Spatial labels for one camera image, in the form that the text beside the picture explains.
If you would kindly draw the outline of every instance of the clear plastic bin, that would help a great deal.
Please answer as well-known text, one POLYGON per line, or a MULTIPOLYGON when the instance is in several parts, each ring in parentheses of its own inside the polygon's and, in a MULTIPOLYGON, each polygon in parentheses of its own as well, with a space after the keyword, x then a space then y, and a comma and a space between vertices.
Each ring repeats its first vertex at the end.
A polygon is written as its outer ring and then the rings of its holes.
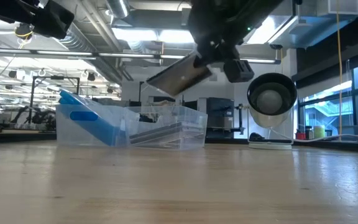
POLYGON ((66 146, 125 147, 125 117, 139 115, 119 106, 57 105, 57 143, 66 146))
POLYGON ((204 147, 208 115, 183 106, 128 107, 139 114, 125 118, 128 145, 166 150, 204 147))

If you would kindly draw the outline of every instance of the glass window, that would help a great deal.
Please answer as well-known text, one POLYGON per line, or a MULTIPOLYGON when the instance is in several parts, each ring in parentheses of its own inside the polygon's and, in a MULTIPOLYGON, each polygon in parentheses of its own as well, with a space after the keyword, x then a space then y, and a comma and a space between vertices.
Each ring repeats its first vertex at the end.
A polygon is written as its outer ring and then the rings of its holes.
POLYGON ((306 98, 304 98, 304 101, 306 102, 306 101, 315 100, 315 99, 322 99, 326 96, 339 94, 339 92, 341 90, 342 90, 342 93, 351 91, 352 90, 352 81, 347 81, 347 82, 342 83, 342 85, 336 85, 336 86, 329 88, 327 90, 321 91, 321 92, 313 94, 311 96, 307 96, 306 98))
MULTIPOLYGON (((325 126, 333 135, 339 132, 339 99, 307 105, 305 108, 307 126, 325 126)), ((342 99, 342 133, 354 134, 353 102, 351 97, 342 99)))

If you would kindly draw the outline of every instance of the black machine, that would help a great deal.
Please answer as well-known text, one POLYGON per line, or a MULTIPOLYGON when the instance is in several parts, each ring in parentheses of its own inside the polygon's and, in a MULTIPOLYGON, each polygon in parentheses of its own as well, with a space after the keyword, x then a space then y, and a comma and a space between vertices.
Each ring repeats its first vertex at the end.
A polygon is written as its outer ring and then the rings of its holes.
POLYGON ((63 39, 74 20, 74 14, 49 0, 44 8, 38 7, 39 0, 0 0, 0 20, 22 23, 17 30, 32 25, 32 32, 46 37, 63 39))
POLYGON ((236 45, 283 0, 191 0, 188 28, 198 44, 197 51, 147 80, 166 93, 176 96, 211 75, 208 65, 224 63, 232 83, 248 82, 254 72, 240 60, 236 45))

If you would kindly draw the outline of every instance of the wooden table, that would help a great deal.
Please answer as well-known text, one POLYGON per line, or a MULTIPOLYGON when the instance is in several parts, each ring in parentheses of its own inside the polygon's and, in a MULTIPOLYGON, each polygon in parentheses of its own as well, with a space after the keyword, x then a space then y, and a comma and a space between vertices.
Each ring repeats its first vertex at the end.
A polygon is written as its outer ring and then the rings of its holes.
POLYGON ((358 154, 0 144, 0 223, 358 223, 358 154))

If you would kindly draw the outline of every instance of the table surface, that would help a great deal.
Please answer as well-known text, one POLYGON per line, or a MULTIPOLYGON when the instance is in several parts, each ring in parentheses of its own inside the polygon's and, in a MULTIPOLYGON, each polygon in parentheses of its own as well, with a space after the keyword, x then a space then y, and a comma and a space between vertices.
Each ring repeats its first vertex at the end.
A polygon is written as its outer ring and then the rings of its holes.
POLYGON ((358 154, 0 144, 0 223, 358 223, 358 154))

